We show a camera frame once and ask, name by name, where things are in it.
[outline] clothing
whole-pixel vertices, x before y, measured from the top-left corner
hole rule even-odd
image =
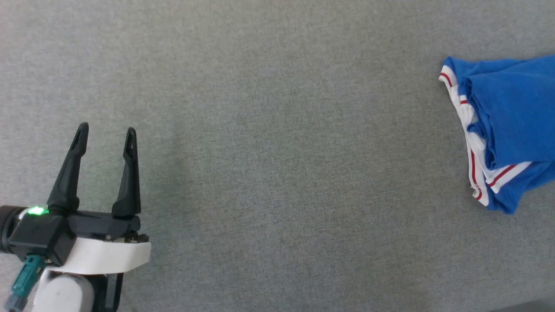
[[[466,62],[440,74],[465,133],[473,196],[512,214],[522,194],[555,178],[555,56]]]

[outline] blue fabric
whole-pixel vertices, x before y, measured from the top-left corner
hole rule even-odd
[[[449,66],[478,116],[468,126],[486,140],[490,170],[533,162],[495,194],[488,209],[512,214],[522,194],[555,179],[555,54],[537,59],[466,62]]]

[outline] teal cable connector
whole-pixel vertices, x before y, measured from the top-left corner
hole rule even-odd
[[[41,256],[30,255],[25,258],[25,263],[16,281],[13,282],[12,294],[4,305],[6,312],[23,312],[27,305],[27,298],[41,277],[45,266],[46,260]]]

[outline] green light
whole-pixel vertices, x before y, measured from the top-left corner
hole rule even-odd
[[[44,208],[42,208],[42,207],[39,207],[39,206],[30,208],[30,209],[27,211],[28,214],[34,214],[34,215],[41,215],[41,214],[45,214],[45,213],[48,213],[48,212],[49,212],[48,210],[46,210],[46,209],[44,209]]]

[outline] gray table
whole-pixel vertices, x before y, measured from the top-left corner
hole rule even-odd
[[[444,57],[555,52],[555,2],[0,3],[0,203],[109,211],[139,137],[152,262],[120,311],[486,311],[555,293],[554,185],[471,197]],[[0,299],[19,268],[0,256]]]

